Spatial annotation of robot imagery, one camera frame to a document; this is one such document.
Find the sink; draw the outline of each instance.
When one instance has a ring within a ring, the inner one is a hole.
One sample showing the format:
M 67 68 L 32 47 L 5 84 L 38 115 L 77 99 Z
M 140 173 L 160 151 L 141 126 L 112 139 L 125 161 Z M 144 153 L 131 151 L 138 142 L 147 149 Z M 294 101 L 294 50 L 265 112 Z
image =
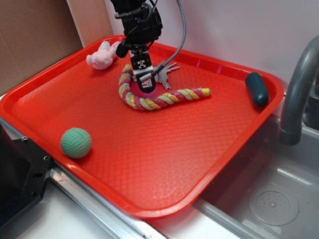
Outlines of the sink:
M 201 200 L 256 235 L 250 238 L 318 238 L 319 135 L 304 126 L 300 143 L 286 146 L 278 142 L 278 125 L 271 116 Z

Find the keys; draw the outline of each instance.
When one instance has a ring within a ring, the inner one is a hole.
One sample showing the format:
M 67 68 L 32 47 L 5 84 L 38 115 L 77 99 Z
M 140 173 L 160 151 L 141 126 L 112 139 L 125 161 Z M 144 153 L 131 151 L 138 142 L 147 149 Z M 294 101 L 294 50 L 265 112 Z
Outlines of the keys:
M 167 80 L 168 80 L 168 73 L 173 71 L 173 70 L 177 70 L 179 69 L 180 67 L 179 66 L 175 66 L 173 67 L 174 65 L 176 65 L 176 63 L 172 63 L 170 65 L 167 65 L 165 66 L 156 76 L 155 76 L 155 81 L 156 82 L 160 82 L 163 84 L 165 90 L 168 90 L 168 89 L 171 89 L 169 83 L 167 83 Z

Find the gray faucet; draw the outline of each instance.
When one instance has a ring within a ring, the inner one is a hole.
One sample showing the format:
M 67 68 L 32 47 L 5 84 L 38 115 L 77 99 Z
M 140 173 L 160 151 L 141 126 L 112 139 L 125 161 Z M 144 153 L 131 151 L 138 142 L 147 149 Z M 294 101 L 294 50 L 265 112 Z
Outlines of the gray faucet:
M 304 124 L 319 129 L 319 35 L 306 47 L 288 87 L 279 125 L 279 141 L 299 143 Z

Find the red tray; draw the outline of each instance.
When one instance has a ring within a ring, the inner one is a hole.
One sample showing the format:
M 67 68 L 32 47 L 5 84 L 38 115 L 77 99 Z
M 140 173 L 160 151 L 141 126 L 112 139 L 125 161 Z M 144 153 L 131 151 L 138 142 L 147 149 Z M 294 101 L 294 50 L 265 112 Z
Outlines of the red tray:
M 117 58 L 104 71 L 86 64 L 86 55 L 101 42 L 11 90 L 0 102 L 0 115 L 100 195 L 139 218 L 163 217 L 191 204 L 283 97 L 282 84 L 270 74 L 181 51 L 174 60 L 180 69 L 169 74 L 172 90 L 210 88 L 211 96 L 140 112 L 118 95 L 129 56 Z M 154 44 L 153 65 L 174 51 Z M 253 106 L 244 82 L 254 71 L 270 94 L 262 109 Z M 164 92 L 158 85 L 153 95 Z M 72 127 L 85 129 L 93 141 L 90 153 L 78 160 L 60 147 L 62 135 Z

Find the colorful rope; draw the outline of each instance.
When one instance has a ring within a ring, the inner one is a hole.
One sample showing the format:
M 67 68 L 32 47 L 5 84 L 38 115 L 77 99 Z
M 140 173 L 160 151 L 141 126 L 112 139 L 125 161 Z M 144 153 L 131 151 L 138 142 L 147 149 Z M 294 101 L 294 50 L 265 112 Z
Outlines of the colorful rope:
M 196 88 L 177 90 L 170 93 L 164 93 L 154 98 L 141 98 L 133 95 L 130 88 L 130 82 L 133 76 L 131 65 L 126 65 L 119 82 L 119 94 L 124 102 L 136 110 L 153 111 L 173 105 L 177 102 L 199 100 L 210 96 L 209 88 Z

